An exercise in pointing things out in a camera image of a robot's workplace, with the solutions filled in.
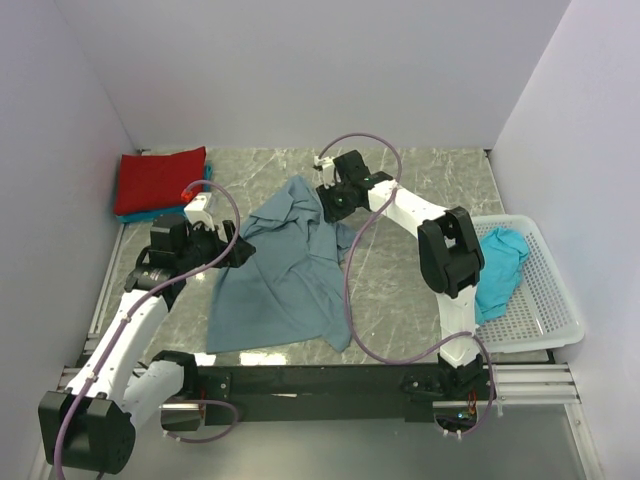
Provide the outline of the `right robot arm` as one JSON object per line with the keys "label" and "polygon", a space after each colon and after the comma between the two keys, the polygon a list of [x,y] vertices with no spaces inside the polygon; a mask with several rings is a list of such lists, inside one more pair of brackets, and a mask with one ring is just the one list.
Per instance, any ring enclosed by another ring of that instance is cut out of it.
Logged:
{"label": "right robot arm", "polygon": [[416,238],[422,278],[436,294],[443,340],[437,373],[414,388],[435,398],[464,397],[484,374],[475,296],[485,260],[469,213],[435,205],[385,172],[372,173],[356,150],[315,157],[314,168],[322,174],[317,193],[326,221],[335,223],[363,208]]}

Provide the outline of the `grey-blue t-shirt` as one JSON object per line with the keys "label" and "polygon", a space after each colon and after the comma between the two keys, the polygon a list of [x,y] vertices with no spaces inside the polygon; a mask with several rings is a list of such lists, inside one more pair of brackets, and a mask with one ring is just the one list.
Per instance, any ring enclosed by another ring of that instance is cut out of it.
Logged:
{"label": "grey-blue t-shirt", "polygon": [[328,223],[309,182],[294,176],[240,229],[255,253],[219,271],[206,350],[226,353],[316,338],[335,351],[349,345],[340,263],[355,232]]}

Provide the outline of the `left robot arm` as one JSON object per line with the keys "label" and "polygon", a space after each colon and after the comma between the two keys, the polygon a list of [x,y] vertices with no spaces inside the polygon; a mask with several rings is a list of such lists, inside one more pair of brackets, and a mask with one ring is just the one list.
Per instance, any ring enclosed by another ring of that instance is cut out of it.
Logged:
{"label": "left robot arm", "polygon": [[93,354],[63,390],[46,392],[38,405],[46,460],[57,477],[67,468],[121,472],[138,429],[165,401],[201,400],[191,354],[162,351],[141,376],[134,370],[188,278],[210,268],[239,268],[254,252],[232,220],[215,226],[167,214],[153,221]]}

